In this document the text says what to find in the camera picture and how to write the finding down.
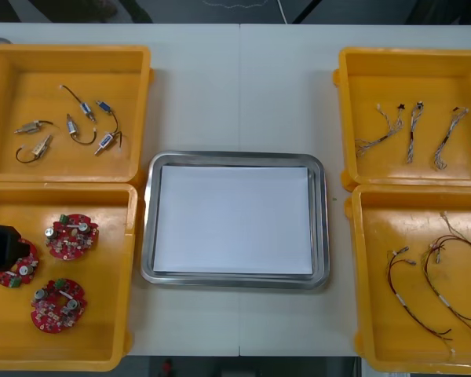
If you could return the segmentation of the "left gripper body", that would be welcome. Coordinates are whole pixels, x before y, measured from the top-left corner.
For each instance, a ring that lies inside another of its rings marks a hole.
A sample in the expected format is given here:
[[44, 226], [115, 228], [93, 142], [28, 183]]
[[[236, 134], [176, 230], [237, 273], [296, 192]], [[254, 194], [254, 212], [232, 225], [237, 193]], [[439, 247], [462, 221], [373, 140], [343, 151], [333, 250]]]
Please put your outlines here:
[[0, 225], [0, 272], [10, 270], [18, 259], [30, 254], [30, 247], [20, 239], [15, 228]]

